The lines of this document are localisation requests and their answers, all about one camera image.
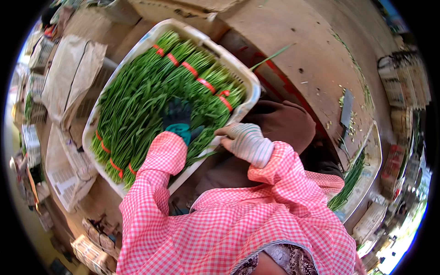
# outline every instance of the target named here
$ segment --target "chive bundle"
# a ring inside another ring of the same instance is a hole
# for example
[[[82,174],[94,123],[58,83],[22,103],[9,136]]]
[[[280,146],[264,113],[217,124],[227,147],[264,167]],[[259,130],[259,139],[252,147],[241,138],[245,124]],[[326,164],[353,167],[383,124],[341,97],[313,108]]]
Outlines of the chive bundle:
[[[342,190],[327,203],[327,206],[328,208],[330,208],[330,210],[336,211],[343,207],[344,204],[346,204],[346,202],[348,201],[348,196],[353,191],[353,188],[355,187],[360,175],[362,174],[364,165],[365,154],[362,150],[361,154],[353,165],[353,168],[348,172],[347,176],[345,177],[344,188],[342,188]]]
[[[214,121],[222,127],[235,109],[244,100],[245,87],[236,81],[225,83],[214,96],[194,108],[191,114],[191,128],[211,124]]]
[[[243,101],[244,90],[212,54],[168,31],[152,48],[125,64],[100,97],[90,149],[108,176],[123,182],[128,190],[151,143],[163,131],[160,114],[170,100],[189,100],[191,129],[205,126],[188,147],[188,167],[200,159],[214,131],[224,126],[232,109]]]
[[[153,83],[161,81],[179,64],[188,57],[194,50],[195,45],[191,40],[178,43],[169,54],[159,59],[153,66]]]
[[[191,83],[197,77],[214,64],[214,58],[205,51],[198,51],[191,54],[185,62],[172,71],[164,80],[164,83]],[[178,90],[175,95],[182,96]]]

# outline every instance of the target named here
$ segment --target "cleaver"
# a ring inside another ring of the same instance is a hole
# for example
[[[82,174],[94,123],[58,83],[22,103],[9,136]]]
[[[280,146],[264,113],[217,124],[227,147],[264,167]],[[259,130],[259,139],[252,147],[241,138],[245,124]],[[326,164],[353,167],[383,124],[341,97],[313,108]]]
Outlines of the cleaver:
[[[347,133],[350,128],[350,120],[352,117],[352,107],[353,107],[353,94],[350,90],[345,89],[345,96],[344,96],[344,105],[342,106],[342,112],[341,112],[341,125],[343,128],[342,132],[342,140],[339,142],[339,148],[342,149],[343,142],[345,142],[345,137],[347,136]]]

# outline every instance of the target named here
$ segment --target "hand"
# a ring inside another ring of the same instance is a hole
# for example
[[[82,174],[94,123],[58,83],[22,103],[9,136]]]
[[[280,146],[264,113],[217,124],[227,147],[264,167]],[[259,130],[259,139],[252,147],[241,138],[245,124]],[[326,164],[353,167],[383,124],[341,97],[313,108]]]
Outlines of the hand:
[[[272,141],[264,138],[258,125],[252,123],[234,123],[214,132],[222,137],[221,144],[233,153],[258,168],[264,168],[274,150]]]
[[[163,128],[165,131],[179,135],[188,146],[205,128],[199,126],[190,132],[191,105],[188,101],[175,98],[169,103],[168,113],[162,112]]]

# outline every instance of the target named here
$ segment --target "pink checkered shirt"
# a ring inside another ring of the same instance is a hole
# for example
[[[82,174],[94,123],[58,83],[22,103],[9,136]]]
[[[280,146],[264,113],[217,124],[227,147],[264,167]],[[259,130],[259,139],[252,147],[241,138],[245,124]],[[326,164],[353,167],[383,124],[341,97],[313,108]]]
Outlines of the pink checkered shirt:
[[[330,211],[327,193],[344,186],[338,176],[305,171],[287,143],[275,141],[269,163],[249,168],[252,188],[212,189],[196,211],[168,216],[170,174],[184,166],[187,146],[163,132],[119,209],[123,243],[118,274],[231,274],[268,245],[290,243],[311,255],[319,274],[352,274],[356,244]]]

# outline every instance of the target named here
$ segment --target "white work glove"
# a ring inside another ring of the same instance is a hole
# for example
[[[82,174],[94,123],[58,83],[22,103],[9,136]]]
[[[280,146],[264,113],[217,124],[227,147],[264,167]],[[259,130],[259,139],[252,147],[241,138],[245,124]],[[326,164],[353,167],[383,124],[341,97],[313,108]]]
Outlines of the white work glove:
[[[264,168],[274,150],[272,141],[263,137],[258,125],[252,123],[234,123],[214,132],[222,137],[221,144],[236,157],[258,168]]]

